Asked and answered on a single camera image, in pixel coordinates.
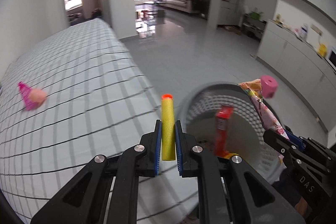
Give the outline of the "right human hand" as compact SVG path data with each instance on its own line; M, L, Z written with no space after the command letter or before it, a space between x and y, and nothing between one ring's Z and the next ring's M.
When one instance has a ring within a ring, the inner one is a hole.
M311 211L308 203L306 202L306 200L303 197L300 198L299 202L295 205L294 208L304 218L307 218L310 214L310 211Z

